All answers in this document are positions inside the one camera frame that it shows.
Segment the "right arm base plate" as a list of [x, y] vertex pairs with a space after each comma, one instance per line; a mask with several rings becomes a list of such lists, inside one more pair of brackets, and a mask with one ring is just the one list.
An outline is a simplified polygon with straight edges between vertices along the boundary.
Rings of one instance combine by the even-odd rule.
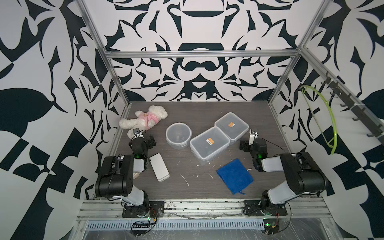
[[287, 216], [287, 208], [284, 204], [274, 205], [269, 200], [245, 200], [243, 214], [246, 216], [277, 217]]

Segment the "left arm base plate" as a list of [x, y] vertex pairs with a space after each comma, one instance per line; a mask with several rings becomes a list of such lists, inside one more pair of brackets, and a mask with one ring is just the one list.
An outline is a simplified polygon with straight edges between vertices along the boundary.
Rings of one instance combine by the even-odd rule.
[[160, 217], [164, 213], [165, 202], [164, 201], [149, 201], [144, 202], [140, 206], [129, 206], [124, 203], [123, 218], [155, 218]]

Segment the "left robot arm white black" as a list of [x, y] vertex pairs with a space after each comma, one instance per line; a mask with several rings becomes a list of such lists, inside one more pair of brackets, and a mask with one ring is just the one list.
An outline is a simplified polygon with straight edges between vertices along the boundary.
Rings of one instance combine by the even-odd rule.
[[134, 174], [147, 169], [148, 150], [156, 146], [156, 141], [152, 135], [148, 140], [138, 136], [129, 146], [132, 154], [104, 159], [95, 184], [95, 195], [109, 201], [121, 200], [124, 207], [149, 208], [148, 194], [134, 185]]

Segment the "clear rectangular lunch box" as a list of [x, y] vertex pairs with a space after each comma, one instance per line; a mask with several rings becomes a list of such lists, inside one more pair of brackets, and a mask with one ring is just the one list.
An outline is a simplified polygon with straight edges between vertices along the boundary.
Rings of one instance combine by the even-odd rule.
[[238, 141], [249, 131], [249, 125], [234, 113], [227, 113], [214, 123], [230, 139], [230, 145]]
[[190, 141], [190, 148], [196, 159], [202, 164], [208, 164], [230, 145], [230, 139], [218, 127], [211, 127]]

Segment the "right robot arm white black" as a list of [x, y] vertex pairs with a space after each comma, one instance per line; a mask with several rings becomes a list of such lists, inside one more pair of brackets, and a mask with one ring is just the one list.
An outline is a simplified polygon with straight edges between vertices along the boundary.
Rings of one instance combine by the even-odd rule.
[[290, 200], [302, 195], [318, 195], [328, 187], [327, 177], [307, 152], [282, 153], [269, 158], [267, 141], [262, 138], [240, 141], [239, 149], [250, 153], [257, 171], [285, 175], [283, 183], [263, 192], [259, 203], [262, 211], [277, 210]]

